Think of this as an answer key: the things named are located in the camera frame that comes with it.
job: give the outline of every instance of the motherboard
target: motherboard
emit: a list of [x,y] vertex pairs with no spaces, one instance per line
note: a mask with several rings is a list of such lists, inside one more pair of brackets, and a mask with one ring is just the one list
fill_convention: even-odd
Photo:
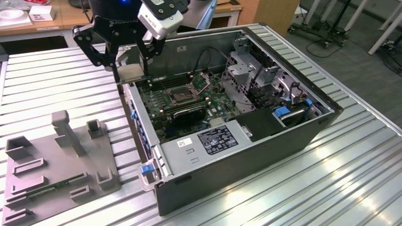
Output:
[[199,73],[169,81],[148,81],[139,86],[161,143],[213,127],[240,114],[220,79],[212,73]]

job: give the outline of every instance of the white label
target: white label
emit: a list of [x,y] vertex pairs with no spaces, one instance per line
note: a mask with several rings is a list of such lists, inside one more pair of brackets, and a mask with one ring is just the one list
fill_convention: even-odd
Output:
[[40,27],[40,28],[36,28],[37,31],[46,31],[46,30],[57,30],[58,27]]
[[191,144],[192,144],[191,138],[185,138],[184,140],[177,141],[179,147],[184,147],[184,146],[191,145]]
[[151,0],[155,5],[160,5],[164,3],[164,0]]
[[187,46],[180,46],[180,47],[177,47],[177,52],[183,52],[183,51],[185,51],[187,50]]

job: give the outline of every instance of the aluminum table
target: aluminum table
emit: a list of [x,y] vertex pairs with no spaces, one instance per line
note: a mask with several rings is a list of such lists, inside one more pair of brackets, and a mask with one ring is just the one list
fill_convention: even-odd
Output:
[[10,56],[0,74],[0,191],[6,138],[52,134],[48,114],[62,109],[73,128],[90,119],[105,122],[123,183],[120,191],[36,225],[402,223],[402,130],[268,27],[248,27],[344,112],[303,151],[164,217],[153,193],[140,188],[139,156],[112,74],[93,67],[77,48]]

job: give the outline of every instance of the green circuit board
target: green circuit board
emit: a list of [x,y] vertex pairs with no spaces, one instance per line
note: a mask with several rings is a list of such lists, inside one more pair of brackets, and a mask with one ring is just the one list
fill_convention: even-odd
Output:
[[[212,119],[221,118],[223,121],[228,121],[240,114],[221,89],[219,80],[212,74],[208,79],[199,74],[189,83],[169,88],[163,85],[164,88],[157,91],[152,91],[147,86],[139,87],[140,97],[161,143],[209,128]],[[173,116],[188,109],[205,109],[203,119],[187,126],[172,126]]]

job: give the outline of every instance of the barcode label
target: barcode label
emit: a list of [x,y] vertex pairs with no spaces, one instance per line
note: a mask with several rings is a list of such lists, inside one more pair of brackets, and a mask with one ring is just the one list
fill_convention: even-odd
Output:
[[58,27],[41,27],[41,28],[36,28],[37,31],[46,31],[46,30],[57,30],[60,29]]
[[160,5],[164,3],[164,0],[151,0],[155,5]]

